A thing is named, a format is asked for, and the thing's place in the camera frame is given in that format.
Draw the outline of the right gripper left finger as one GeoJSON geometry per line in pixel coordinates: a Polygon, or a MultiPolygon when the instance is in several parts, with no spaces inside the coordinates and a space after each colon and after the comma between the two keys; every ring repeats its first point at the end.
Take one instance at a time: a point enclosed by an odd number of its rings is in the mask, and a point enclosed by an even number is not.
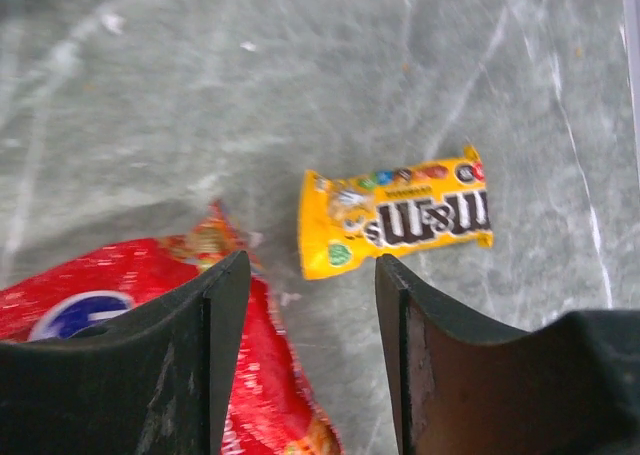
{"type": "Polygon", "coordinates": [[[235,252],[68,339],[1,347],[5,454],[216,454],[248,306],[235,252]]]}

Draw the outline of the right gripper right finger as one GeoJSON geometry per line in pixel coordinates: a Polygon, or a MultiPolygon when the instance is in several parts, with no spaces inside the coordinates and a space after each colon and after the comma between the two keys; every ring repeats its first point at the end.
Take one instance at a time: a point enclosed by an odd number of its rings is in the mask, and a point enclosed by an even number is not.
{"type": "Polygon", "coordinates": [[[637,311],[571,311],[526,332],[390,255],[375,294],[400,453],[638,452],[637,311]]]}

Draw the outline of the red cookie snack bag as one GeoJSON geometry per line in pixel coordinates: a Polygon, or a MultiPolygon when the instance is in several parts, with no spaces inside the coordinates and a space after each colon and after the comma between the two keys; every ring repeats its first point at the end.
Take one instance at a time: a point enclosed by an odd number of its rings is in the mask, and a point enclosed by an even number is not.
{"type": "Polygon", "coordinates": [[[220,202],[183,235],[101,247],[1,293],[1,347],[68,339],[150,302],[227,256],[251,282],[221,449],[216,454],[339,454],[342,446],[294,356],[259,263],[220,202]]]}

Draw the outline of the yellow M&M's packet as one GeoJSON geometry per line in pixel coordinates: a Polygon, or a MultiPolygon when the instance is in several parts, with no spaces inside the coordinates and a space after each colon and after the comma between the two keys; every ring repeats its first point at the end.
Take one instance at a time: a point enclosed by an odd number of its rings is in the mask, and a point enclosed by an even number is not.
{"type": "Polygon", "coordinates": [[[481,157],[462,156],[349,179],[305,172],[298,250],[307,280],[337,276],[384,254],[401,257],[457,243],[493,244],[481,157]]]}

